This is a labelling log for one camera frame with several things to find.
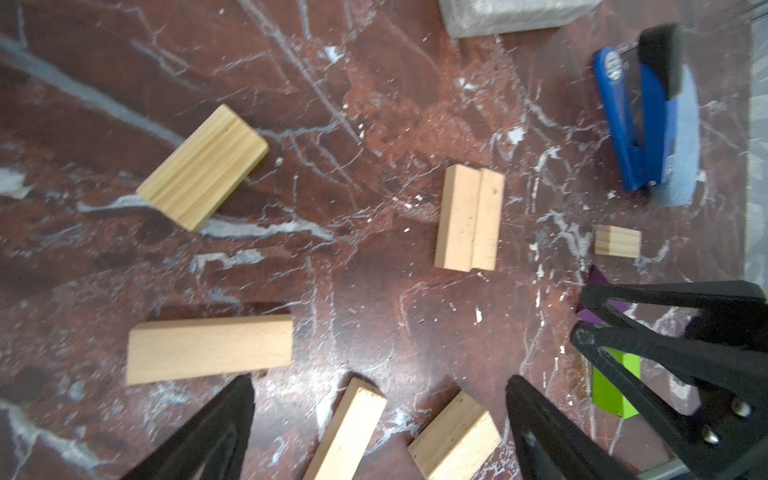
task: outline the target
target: wooden block with groove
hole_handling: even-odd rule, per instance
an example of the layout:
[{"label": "wooden block with groove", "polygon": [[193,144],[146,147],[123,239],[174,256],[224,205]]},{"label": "wooden block with groove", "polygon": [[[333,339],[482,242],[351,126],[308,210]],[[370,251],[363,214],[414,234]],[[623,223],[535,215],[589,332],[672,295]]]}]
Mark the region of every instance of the wooden block with groove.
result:
[{"label": "wooden block with groove", "polygon": [[481,270],[496,268],[498,229],[502,224],[504,175],[487,168],[480,170],[478,215],[475,222],[475,240],[472,267]]},{"label": "wooden block with groove", "polygon": [[136,190],[194,232],[269,150],[266,141],[222,104]]},{"label": "wooden block with groove", "polygon": [[600,225],[594,232],[594,252],[597,255],[638,258],[641,233],[622,227]]},{"label": "wooden block with groove", "polygon": [[472,269],[472,244],[478,213],[480,172],[456,164],[445,171],[435,266],[468,272]]},{"label": "wooden block with groove", "polygon": [[291,315],[157,320],[128,334],[128,385],[289,365]]},{"label": "wooden block with groove", "polygon": [[501,442],[488,410],[460,392],[408,451],[426,480],[469,480]]},{"label": "wooden block with groove", "polygon": [[352,480],[386,407],[373,385],[353,378],[303,480]]}]

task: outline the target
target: light wood block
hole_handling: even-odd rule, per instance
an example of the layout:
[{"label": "light wood block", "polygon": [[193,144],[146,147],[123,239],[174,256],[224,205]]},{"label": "light wood block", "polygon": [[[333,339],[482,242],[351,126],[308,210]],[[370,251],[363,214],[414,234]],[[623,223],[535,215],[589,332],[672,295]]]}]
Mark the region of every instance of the light wood block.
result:
[{"label": "light wood block", "polygon": [[386,407],[373,385],[353,378],[312,457],[304,480],[352,480]]},{"label": "light wood block", "polygon": [[128,335],[126,383],[162,382],[288,365],[291,315],[158,320]]},{"label": "light wood block", "polygon": [[478,215],[472,252],[473,268],[481,270],[496,268],[498,229],[502,225],[503,199],[504,175],[487,168],[480,170]]},{"label": "light wood block", "polygon": [[462,272],[472,269],[479,189],[477,170],[457,164],[445,171],[435,266]]},{"label": "light wood block", "polygon": [[194,232],[268,150],[266,141],[222,104],[136,193],[166,217]]},{"label": "light wood block", "polygon": [[488,410],[460,392],[408,451],[427,480],[469,480],[501,442]]},{"label": "light wood block", "polygon": [[597,255],[638,258],[641,233],[628,228],[600,225],[594,232],[594,252]]}]

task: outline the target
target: purple block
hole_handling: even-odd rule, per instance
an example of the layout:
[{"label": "purple block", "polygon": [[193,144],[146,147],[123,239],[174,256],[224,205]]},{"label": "purple block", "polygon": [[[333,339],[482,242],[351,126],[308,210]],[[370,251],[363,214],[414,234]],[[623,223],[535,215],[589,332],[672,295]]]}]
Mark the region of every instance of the purple block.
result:
[{"label": "purple block", "polygon": [[[605,278],[605,275],[603,275],[603,273],[600,271],[600,269],[596,265],[593,265],[592,268],[589,269],[589,277],[587,278],[587,283],[599,283],[601,285],[611,285],[611,282],[609,282],[608,279]],[[619,300],[614,300],[613,302],[611,302],[611,305],[622,313],[629,310],[629,305]],[[584,308],[584,305],[581,305],[580,303],[576,306],[576,315],[578,315],[578,317],[584,320],[585,322],[602,323],[602,320],[600,320],[599,316],[595,315],[594,313]]]}]

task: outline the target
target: wood grain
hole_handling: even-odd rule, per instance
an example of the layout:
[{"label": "wood grain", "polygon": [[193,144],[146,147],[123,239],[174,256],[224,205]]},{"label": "wood grain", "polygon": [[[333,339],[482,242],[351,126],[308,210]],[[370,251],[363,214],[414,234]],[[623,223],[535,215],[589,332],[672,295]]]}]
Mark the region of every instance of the wood grain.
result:
[{"label": "wood grain", "polygon": [[460,392],[408,451],[427,480],[469,480],[501,442],[488,410]]},{"label": "wood grain", "polygon": [[488,168],[480,170],[478,214],[475,222],[475,240],[472,247],[472,268],[496,268],[498,230],[502,225],[504,175]]},{"label": "wood grain", "polygon": [[352,378],[303,480],[352,480],[385,407],[376,387]]},{"label": "wood grain", "polygon": [[462,272],[472,269],[479,189],[477,170],[457,164],[445,171],[435,266]]},{"label": "wood grain", "polygon": [[222,104],[136,193],[196,231],[266,155],[266,141]]},{"label": "wood grain", "polygon": [[594,252],[614,257],[640,257],[641,233],[622,227],[600,225],[594,232]]},{"label": "wood grain", "polygon": [[291,363],[290,315],[158,320],[128,336],[126,383],[247,372]]}]

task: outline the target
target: small wooden cube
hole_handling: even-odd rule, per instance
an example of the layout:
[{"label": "small wooden cube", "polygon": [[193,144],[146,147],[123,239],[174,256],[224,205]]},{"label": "small wooden cube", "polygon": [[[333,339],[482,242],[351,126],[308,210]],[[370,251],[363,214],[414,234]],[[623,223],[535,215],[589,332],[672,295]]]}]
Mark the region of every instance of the small wooden cube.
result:
[{"label": "small wooden cube", "polygon": [[594,252],[597,255],[639,258],[641,233],[628,228],[600,225],[594,232]]}]

